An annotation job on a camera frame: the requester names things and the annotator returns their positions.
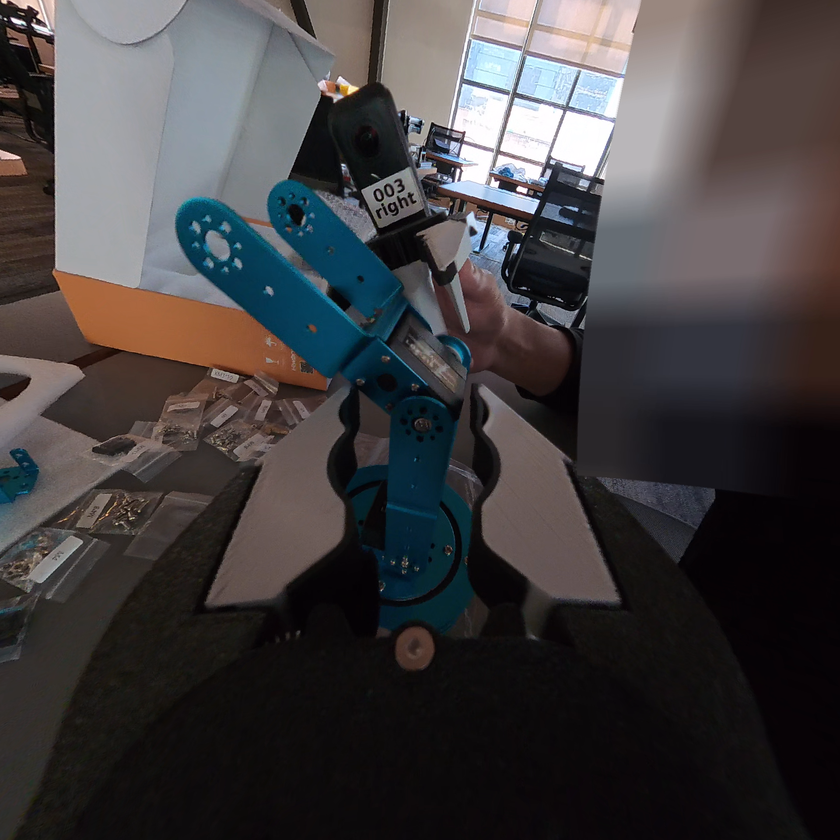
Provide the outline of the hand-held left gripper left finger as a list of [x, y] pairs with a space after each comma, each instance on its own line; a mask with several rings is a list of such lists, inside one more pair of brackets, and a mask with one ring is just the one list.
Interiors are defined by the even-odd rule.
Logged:
[[314, 607], [330, 604], [355, 635], [376, 635], [378, 566], [361, 546], [348, 492], [359, 427], [358, 392], [344, 385], [264, 457], [207, 610], [267, 610], [297, 630]]

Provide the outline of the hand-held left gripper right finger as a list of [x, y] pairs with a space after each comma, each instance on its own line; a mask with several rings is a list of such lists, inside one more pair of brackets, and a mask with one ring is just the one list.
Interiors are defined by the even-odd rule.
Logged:
[[566, 455], [484, 385], [471, 388], [470, 425], [484, 489], [467, 568], [481, 600], [516, 605], [534, 637], [557, 606], [620, 608]]

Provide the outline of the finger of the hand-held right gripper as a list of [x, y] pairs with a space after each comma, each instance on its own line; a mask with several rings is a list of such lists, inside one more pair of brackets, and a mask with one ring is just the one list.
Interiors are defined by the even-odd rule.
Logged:
[[456, 275], [472, 250], [475, 219], [445, 219], [423, 231], [423, 254], [433, 275]]
[[[396, 278], [402, 283], [404, 297], [427, 324], [431, 333], [447, 333], [443, 313], [439, 307], [436, 288], [429, 266], [423, 261], [397, 268]], [[443, 287], [455, 308], [461, 332], [469, 332], [469, 316], [466, 309], [459, 276], [455, 275], [450, 283]]]

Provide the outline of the blue toy robot arm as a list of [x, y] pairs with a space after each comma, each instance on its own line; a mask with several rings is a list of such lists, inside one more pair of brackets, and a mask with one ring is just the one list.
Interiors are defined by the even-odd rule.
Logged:
[[348, 492], [361, 546], [378, 566], [378, 628], [422, 623], [443, 634], [473, 597], [470, 509], [445, 483], [469, 352], [430, 332], [399, 279], [312, 190], [280, 182], [268, 210], [278, 234], [348, 308], [219, 201], [186, 201], [175, 230], [215, 287], [317, 372], [340, 374], [356, 388], [357, 470]]

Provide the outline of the person's right forearm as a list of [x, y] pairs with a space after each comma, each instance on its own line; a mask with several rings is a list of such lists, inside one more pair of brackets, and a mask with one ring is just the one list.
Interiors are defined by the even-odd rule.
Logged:
[[556, 413], [576, 415], [579, 412], [581, 389], [581, 364], [584, 346], [584, 328], [556, 326], [555, 332], [563, 335], [563, 341], [569, 348], [569, 362], [562, 373], [552, 373], [549, 383], [554, 388], [546, 393], [535, 393], [528, 388], [516, 385], [517, 391], [523, 398], [540, 403]]

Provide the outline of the wooden office desk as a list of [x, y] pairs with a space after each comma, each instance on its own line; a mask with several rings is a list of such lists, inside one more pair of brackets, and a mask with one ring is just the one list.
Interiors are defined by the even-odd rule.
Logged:
[[538, 199], [475, 182], [461, 181], [441, 185], [437, 194], [450, 200], [449, 215], [463, 214], [467, 204], [474, 204], [479, 210], [488, 212], [485, 230], [478, 248], [474, 251], [475, 254], [480, 253], [487, 243], [494, 215], [529, 223], [538, 215], [539, 210]]

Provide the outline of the person's right hand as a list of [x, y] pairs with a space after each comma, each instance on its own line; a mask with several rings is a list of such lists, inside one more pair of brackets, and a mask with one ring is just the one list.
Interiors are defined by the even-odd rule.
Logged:
[[469, 316], [469, 332], [460, 338], [469, 347], [471, 371], [488, 371], [535, 393], [551, 391], [551, 374], [563, 375], [569, 362], [563, 335], [509, 307], [495, 276], [470, 260], [458, 275]]

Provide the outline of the black mesh office chair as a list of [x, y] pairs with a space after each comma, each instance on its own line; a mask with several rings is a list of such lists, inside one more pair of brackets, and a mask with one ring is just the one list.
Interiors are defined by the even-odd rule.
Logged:
[[592, 273], [603, 181], [553, 164], [539, 206], [524, 234], [509, 232], [500, 274], [513, 295], [529, 299], [512, 307], [544, 324], [538, 305], [575, 312], [581, 326]]

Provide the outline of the pile of small hardware bags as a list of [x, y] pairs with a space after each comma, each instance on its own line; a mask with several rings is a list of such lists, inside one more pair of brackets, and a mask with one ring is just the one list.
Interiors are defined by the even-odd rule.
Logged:
[[[200, 442], [239, 466], [260, 460], [323, 404], [326, 396], [277, 398], [266, 374], [244, 380], [208, 371], [191, 391], [168, 397], [157, 423], [136, 422], [127, 434], [92, 443], [78, 467], [121, 471], [147, 485]], [[155, 561], [208, 507], [210, 496], [170, 490], [87, 488], [59, 501], [57, 512], [2, 526], [2, 662], [19, 658], [38, 600], [65, 602], [108, 548], [103, 537], [131, 538], [130, 558]]]

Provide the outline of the office window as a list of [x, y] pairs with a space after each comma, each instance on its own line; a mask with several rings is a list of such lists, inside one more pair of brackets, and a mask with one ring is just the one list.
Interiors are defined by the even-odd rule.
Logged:
[[478, 1], [450, 125], [465, 179], [501, 165], [544, 176], [552, 161], [602, 176], [638, 1]]

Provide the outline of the white cardboard box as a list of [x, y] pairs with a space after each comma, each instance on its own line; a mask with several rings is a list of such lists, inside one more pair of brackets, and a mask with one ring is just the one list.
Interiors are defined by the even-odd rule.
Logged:
[[198, 274], [175, 236], [195, 196], [284, 253], [266, 201], [333, 55], [263, 1], [56, 3], [55, 277], [90, 342], [324, 390]]

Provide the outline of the white foam sheet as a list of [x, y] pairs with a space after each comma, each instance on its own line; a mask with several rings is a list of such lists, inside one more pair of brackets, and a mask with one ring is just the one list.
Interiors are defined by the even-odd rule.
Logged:
[[1, 505], [1, 550], [114, 473], [112, 465], [89, 458], [95, 443], [91, 437], [39, 416], [2, 446], [2, 467], [12, 465], [11, 449], [23, 448], [39, 473], [30, 493]]

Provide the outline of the person's black clothed torso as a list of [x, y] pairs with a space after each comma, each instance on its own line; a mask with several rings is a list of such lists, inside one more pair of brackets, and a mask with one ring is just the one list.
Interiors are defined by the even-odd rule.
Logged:
[[838, 838], [838, 506], [717, 490], [682, 570], [758, 701], [797, 811]]

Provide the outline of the white foam block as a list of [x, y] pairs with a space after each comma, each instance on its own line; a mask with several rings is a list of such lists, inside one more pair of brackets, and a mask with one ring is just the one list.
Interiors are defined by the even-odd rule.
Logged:
[[21, 393], [1, 405], [1, 448], [85, 376], [74, 364], [10, 355], [1, 356], [1, 372], [29, 379]]

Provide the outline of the blue metal bracket assembly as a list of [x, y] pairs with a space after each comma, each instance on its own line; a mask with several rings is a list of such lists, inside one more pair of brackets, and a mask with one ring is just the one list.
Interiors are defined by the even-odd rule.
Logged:
[[9, 455], [16, 466], [1, 469], [0, 493], [3, 505], [31, 493], [39, 477], [39, 468], [26, 449], [14, 448]]

